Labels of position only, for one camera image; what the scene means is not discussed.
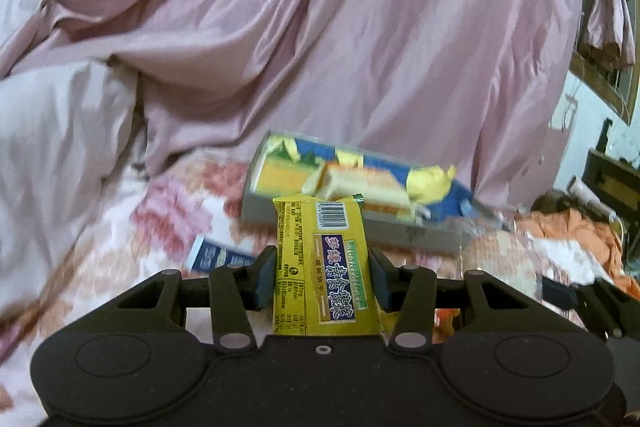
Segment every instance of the food wrapper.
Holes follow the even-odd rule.
[[[358,203],[302,194],[273,202],[278,211],[274,333],[379,334]]]

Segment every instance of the purple label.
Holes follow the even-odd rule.
[[[356,312],[353,308],[344,241],[340,234],[322,234],[321,238],[329,314],[332,321],[354,321]]]

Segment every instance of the barcode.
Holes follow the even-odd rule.
[[[318,214],[318,230],[346,230],[349,228],[344,203],[339,201],[316,203],[316,213]]]

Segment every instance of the pink bed curtain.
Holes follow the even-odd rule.
[[[607,70],[633,66],[636,42],[626,0],[592,0],[582,26],[581,51]]]
[[[580,6],[45,0],[0,44],[0,74],[110,55],[138,68],[151,173],[202,145],[250,158],[274,128],[456,164],[480,198],[504,203],[558,102]]]

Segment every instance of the blue packet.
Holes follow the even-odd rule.
[[[231,268],[249,266],[253,261],[254,258],[250,255],[220,247],[220,245],[207,240],[203,235],[199,235],[193,242],[186,266],[190,271],[208,273],[220,266]]]

